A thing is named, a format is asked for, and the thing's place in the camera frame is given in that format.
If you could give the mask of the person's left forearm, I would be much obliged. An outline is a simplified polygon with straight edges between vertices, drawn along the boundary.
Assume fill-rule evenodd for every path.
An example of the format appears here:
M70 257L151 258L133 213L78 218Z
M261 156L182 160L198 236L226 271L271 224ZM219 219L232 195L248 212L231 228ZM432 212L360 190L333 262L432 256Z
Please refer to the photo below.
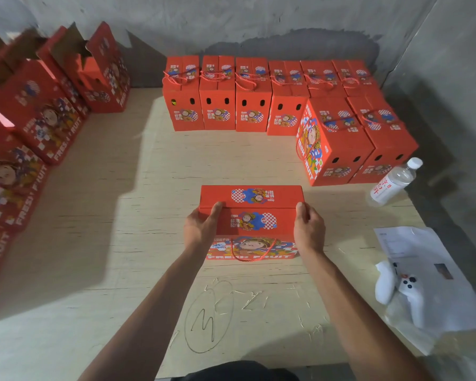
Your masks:
M155 379L209 245L189 244L78 381Z

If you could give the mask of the person's right hand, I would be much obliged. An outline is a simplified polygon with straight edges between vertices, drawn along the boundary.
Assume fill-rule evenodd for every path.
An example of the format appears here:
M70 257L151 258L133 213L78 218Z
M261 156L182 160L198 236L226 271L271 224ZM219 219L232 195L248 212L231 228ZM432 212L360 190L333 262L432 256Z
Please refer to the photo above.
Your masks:
M326 233L322 216L310 204L305 205L307 224L302 228L295 228L294 221L294 241L303 259L323 254Z

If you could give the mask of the red fruit gift box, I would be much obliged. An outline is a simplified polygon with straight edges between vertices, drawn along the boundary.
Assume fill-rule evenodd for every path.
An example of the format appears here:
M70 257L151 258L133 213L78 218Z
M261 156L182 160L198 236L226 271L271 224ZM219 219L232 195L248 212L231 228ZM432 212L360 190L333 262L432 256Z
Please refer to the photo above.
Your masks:
M258 262L298 255L293 228L296 205L305 200L300 185L203 185L200 217L223 204L207 260Z

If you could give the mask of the row of open red cartons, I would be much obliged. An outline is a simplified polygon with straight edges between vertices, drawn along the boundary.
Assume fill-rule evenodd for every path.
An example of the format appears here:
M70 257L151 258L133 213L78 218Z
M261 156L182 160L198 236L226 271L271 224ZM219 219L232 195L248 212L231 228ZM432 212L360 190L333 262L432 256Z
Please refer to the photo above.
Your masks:
M123 112L130 88L107 22L89 39L76 23L0 37L0 269L89 115Z

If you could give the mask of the person's left hand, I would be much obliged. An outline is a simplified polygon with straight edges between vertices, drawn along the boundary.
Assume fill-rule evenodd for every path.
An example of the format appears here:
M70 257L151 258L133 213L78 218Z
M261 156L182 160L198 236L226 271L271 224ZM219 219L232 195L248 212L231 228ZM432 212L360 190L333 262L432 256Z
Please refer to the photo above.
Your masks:
M216 232L208 230L208 217L204 218L196 207L186 217L183 228L185 250L197 251L202 257L206 257L216 236Z

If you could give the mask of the person's right forearm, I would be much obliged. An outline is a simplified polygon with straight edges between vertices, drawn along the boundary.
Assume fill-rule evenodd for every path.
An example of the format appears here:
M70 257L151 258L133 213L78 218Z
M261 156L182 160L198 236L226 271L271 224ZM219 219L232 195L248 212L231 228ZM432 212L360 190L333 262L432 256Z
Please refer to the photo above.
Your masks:
M434 381L322 250L298 249L357 381Z

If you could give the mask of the clear plastic water bottle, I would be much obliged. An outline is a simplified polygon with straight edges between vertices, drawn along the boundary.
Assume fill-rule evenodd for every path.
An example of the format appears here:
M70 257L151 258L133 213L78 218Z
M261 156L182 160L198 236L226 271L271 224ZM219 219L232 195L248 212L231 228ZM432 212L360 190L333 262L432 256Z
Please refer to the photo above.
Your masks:
M387 204L414 181L422 166L420 158L412 157L404 165L392 168L367 194L368 204L377 207Z

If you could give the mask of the white game controller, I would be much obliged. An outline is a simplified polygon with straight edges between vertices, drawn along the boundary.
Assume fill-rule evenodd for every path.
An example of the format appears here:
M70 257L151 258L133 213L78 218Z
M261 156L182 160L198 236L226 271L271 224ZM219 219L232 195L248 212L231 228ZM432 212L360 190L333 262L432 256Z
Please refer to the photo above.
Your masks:
M425 328L425 296L420 278L402 268L399 262L384 260L376 264L376 269L379 272L374 288L376 301L388 305L395 292L402 294L409 304L414 326Z

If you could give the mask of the person's black clothing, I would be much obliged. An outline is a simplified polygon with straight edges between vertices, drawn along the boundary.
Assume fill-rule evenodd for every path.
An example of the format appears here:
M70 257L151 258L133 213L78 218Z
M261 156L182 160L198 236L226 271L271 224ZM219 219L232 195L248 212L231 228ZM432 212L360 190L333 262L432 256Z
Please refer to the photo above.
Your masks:
M192 372L170 381L300 381L293 372L284 369L269 369L251 360L239 360Z

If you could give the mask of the group of closed red cartons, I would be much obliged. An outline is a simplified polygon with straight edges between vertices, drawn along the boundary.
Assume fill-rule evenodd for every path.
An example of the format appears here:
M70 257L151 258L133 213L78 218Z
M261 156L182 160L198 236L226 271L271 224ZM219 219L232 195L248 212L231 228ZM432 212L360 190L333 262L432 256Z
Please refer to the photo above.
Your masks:
M363 60L168 57L175 131L295 137L312 186L378 183L418 149Z

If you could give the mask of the white paper sheet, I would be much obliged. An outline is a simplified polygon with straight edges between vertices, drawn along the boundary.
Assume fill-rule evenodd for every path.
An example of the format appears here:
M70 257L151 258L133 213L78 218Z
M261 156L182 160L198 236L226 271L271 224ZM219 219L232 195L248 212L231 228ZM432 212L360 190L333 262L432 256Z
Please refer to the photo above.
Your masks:
M398 226L374 232L391 262L417 275L424 288L428 332L476 330L476 293L431 228Z

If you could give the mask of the clear plastic bag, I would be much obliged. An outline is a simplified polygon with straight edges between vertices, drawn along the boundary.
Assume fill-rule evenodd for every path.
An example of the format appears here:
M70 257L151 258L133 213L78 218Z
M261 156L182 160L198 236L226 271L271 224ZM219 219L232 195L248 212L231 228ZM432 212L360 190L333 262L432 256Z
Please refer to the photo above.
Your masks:
M408 305L406 297L396 293L385 309L383 320L416 355L476 353L476 330L443 333L421 330L412 323Z

